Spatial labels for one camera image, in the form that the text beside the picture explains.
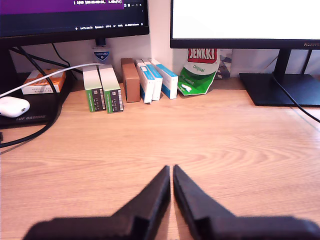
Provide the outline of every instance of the monitor stand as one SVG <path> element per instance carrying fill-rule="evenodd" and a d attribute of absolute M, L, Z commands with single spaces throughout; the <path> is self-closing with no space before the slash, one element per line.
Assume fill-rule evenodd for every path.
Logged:
<path fill-rule="evenodd" d="M 3 94 L 21 86 L 29 73 L 17 73 L 8 49 L 0 48 L 0 60 L 0 94 Z M 67 72 L 61 92 L 58 93 L 58 115 L 74 82 L 75 79 L 72 74 Z M 55 117 L 54 104 L 56 104 L 56 98 L 53 93 L 23 95 L 22 91 L 18 90 L 8 96 L 27 100 L 30 103 L 30 109 L 15 118 L 0 116 L 0 129 L 42 125 Z"/>
<path fill-rule="evenodd" d="M 284 89 L 303 107 L 320 107 L 320 80 L 309 74 L 285 74 L 290 49 L 280 49 L 274 76 Z M 294 106 L 271 74 L 240 73 L 246 91 L 256 106 Z"/>

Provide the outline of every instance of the black monitor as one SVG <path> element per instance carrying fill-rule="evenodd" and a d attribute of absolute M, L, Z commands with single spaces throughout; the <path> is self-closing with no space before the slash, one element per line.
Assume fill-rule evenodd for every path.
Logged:
<path fill-rule="evenodd" d="M 12 47 L 147 34 L 148 0 L 0 0 L 0 94 L 26 79 L 16 72 Z M 52 94 L 41 95 L 23 95 L 21 90 L 12 93 L 27 99 L 30 110 L 22 121 L 0 116 L 0 128 L 48 121 L 50 103 L 44 102 L 50 102 Z"/>
<path fill-rule="evenodd" d="M 171 0 L 170 47 L 279 49 L 273 75 L 239 74 L 254 104 L 294 105 L 274 76 L 298 104 L 320 107 L 319 80 L 285 74 L 292 49 L 320 49 L 319 7 L 318 0 Z"/>

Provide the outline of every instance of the pointed black tip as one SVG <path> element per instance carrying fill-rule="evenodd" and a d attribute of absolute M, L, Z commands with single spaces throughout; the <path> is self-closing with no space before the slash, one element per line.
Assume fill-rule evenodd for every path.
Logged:
<path fill-rule="evenodd" d="M 164 166 L 135 198 L 112 216 L 134 217 L 133 235 L 140 240 L 152 240 L 157 234 L 170 198 L 170 167 Z"/>
<path fill-rule="evenodd" d="M 182 207 L 188 208 L 194 219 L 205 217 L 234 217 L 208 196 L 178 165 L 173 167 L 174 196 Z"/>

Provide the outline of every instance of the purple screen area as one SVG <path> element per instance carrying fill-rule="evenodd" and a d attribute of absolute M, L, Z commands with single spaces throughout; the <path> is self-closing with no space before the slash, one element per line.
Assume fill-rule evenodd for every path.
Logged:
<path fill-rule="evenodd" d="M 124 0 L 0 0 L 2 15 L 123 9 Z"/>

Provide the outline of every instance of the wood grain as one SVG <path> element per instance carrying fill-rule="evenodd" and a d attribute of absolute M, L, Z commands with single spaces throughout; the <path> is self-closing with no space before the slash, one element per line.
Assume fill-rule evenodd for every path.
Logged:
<path fill-rule="evenodd" d="M 3 135 L 7 142 L 39 128 Z M 2 150 L 1 238 L 20 240 L 54 217 L 111 215 L 174 164 L 236 215 L 320 224 L 320 124 L 298 110 L 257 107 L 245 90 L 214 89 L 90 113 L 78 91 L 46 133 Z M 157 239 L 192 239 L 173 195 Z"/>

